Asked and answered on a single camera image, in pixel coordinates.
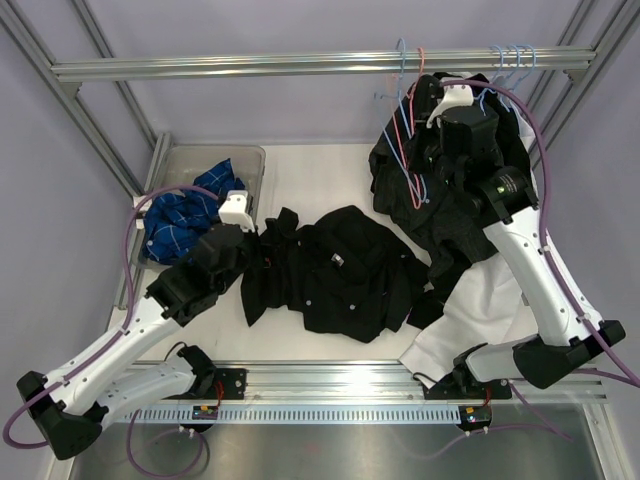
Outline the pink wire hanger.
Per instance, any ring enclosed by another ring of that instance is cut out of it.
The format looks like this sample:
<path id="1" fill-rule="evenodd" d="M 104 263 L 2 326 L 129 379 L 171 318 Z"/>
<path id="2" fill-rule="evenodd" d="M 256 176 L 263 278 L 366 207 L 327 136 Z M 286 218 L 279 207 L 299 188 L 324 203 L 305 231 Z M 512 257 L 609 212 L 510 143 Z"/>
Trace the pink wire hanger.
<path id="1" fill-rule="evenodd" d="M 404 89 L 404 77 L 407 64 L 407 47 L 403 38 L 399 38 L 396 47 L 397 53 L 400 55 L 399 71 L 393 75 L 395 81 L 395 98 L 397 102 L 398 113 L 404 129 L 405 137 L 400 133 L 400 127 L 397 115 L 392 117 L 394 131 L 396 135 L 396 144 L 399 153 L 399 164 L 402 173 L 405 175 L 409 189 L 411 204 L 415 210 L 419 210 L 428 203 L 428 190 L 423 176 L 415 171 L 411 166 L 410 156 L 415 151 L 416 126 L 414 120 L 413 100 L 416 85 L 413 84 L 408 91 Z"/>

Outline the black shirt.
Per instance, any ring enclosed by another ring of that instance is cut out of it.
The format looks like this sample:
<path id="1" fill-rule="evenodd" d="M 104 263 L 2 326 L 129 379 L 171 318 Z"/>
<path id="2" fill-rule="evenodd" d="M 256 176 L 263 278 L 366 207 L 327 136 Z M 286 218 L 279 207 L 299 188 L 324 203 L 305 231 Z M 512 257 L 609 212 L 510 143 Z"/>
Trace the black shirt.
<path id="1" fill-rule="evenodd" d="M 362 343 L 398 331 L 430 290 L 428 266 L 389 228 L 355 206 L 311 225 L 281 209 L 266 221 L 280 234 L 278 263 L 244 273 L 241 298 L 248 325 L 269 309 L 301 313 L 306 330 Z"/>

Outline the blue plaid shirt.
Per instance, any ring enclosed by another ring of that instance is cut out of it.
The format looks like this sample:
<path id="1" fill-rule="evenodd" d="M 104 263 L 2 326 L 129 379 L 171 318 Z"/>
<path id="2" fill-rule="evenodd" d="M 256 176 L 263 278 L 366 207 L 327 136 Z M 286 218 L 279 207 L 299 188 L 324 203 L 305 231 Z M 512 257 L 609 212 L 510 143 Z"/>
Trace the blue plaid shirt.
<path id="1" fill-rule="evenodd" d="M 196 177 L 193 186 L 207 190 L 216 198 L 200 191 L 180 189 L 178 193 L 163 193 L 151 201 L 143 217 L 142 255 L 147 260 L 161 265 L 174 264 L 219 222 L 219 207 L 228 193 L 245 189 L 242 179 L 234 173 L 230 158 Z"/>

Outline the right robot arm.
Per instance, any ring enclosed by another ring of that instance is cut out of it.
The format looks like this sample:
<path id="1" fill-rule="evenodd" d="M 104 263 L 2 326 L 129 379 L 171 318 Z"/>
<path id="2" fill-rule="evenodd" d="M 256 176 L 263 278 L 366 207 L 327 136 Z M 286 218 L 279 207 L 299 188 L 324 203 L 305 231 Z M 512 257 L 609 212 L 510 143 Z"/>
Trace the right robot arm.
<path id="1" fill-rule="evenodd" d="M 497 253 L 457 282 L 443 316 L 420 333 L 401 364 L 429 389 L 482 395 L 492 381 L 548 388 L 626 332 L 585 298 L 548 236 L 528 169 L 500 158 L 495 112 L 457 106 L 439 118 L 455 192 Z"/>

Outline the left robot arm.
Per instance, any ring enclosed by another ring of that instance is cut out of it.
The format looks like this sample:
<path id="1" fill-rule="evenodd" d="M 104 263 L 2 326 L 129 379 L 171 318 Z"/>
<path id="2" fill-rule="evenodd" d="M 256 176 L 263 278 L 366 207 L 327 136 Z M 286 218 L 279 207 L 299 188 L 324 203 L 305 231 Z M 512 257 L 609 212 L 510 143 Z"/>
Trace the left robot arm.
<path id="1" fill-rule="evenodd" d="M 135 374 L 127 369 L 165 338 L 212 308 L 235 280 L 264 263 L 260 237 L 218 224 L 162 271 L 123 321 L 66 364 L 17 382 L 30 417 L 59 460 L 88 449 L 115 421 L 174 396 L 202 399 L 216 367 L 195 345 Z"/>

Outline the dark pinstriped shirt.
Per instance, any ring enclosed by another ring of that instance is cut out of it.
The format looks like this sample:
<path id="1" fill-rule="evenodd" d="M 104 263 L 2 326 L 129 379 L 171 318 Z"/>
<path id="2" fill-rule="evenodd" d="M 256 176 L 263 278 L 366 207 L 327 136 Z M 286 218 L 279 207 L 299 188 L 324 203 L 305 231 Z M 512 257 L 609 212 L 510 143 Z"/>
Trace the dark pinstriped shirt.
<path id="1" fill-rule="evenodd" d="M 424 75 L 416 83 L 413 109 L 416 130 L 426 122 L 441 92 L 439 80 L 444 72 Z M 403 174 L 393 158 L 383 133 L 369 154 L 372 175 L 373 208 L 392 222 L 420 248 L 429 254 L 428 278 L 433 286 L 429 293 L 446 297 L 462 273 L 471 265 L 489 259 L 496 253 L 472 218 L 456 203 L 446 183 L 425 175 L 429 203 L 419 210 L 410 204 Z"/>

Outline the clear plastic bin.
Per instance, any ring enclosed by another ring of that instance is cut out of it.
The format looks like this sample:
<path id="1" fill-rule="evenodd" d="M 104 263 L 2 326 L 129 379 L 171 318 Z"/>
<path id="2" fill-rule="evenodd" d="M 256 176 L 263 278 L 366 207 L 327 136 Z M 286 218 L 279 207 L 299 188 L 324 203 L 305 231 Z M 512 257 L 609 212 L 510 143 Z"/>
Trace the clear plastic bin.
<path id="1" fill-rule="evenodd" d="M 245 184 L 251 196 L 250 215 L 257 218 L 262 178 L 264 174 L 266 152 L 257 146 L 237 145 L 186 145 L 169 150 L 164 170 L 160 175 L 160 187 L 193 185 L 196 177 L 216 164 L 231 159 L 234 173 Z M 147 260 L 142 255 L 145 241 L 145 229 L 142 221 L 142 243 L 140 244 L 137 264 L 143 269 L 161 270 L 170 265 L 161 265 Z"/>

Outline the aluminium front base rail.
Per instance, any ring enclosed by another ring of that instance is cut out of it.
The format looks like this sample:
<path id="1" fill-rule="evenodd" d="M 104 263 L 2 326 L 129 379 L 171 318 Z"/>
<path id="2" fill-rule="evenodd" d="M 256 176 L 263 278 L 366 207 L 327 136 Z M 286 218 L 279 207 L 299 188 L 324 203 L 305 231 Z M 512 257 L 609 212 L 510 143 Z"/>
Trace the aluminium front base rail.
<path id="1" fill-rule="evenodd" d="M 216 360 L 214 364 L 246 371 L 247 403 L 401 404 L 424 400 L 422 384 L 399 362 Z M 571 375 L 544 390 L 523 380 L 513 385 L 532 404 L 608 401 L 603 383 L 585 375 Z"/>

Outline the aluminium hanging rail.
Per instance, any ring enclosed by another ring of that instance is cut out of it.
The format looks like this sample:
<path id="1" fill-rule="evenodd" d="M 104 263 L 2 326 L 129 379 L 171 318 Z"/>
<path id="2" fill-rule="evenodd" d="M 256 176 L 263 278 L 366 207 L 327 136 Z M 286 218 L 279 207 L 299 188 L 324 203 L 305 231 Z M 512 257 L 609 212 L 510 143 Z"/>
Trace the aluminium hanging rail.
<path id="1" fill-rule="evenodd" d="M 515 52 L 504 50 L 502 71 L 513 70 Z M 533 47 L 535 70 L 581 66 L 592 58 L 583 47 Z M 499 54 L 491 47 L 408 51 L 406 73 L 420 71 L 495 72 Z M 103 58 L 56 63 L 54 73 L 64 82 L 137 81 L 222 77 L 392 74 L 399 70 L 393 51 L 218 55 L 175 58 Z"/>

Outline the right aluminium frame post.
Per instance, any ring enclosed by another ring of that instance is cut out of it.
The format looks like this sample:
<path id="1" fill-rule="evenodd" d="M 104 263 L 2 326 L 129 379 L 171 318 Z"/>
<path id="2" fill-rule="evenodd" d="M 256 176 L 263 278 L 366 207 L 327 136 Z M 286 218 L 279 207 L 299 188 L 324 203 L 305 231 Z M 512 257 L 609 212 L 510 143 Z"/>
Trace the right aluminium frame post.
<path id="1" fill-rule="evenodd" d="M 581 108 L 595 93 L 605 74 L 639 31 L 637 1 L 579 1 L 556 46 L 574 47 L 590 29 L 593 38 L 583 46 L 592 55 L 581 66 L 546 70 L 534 83 L 528 106 L 541 126 L 546 145 L 552 147 L 568 130 Z"/>

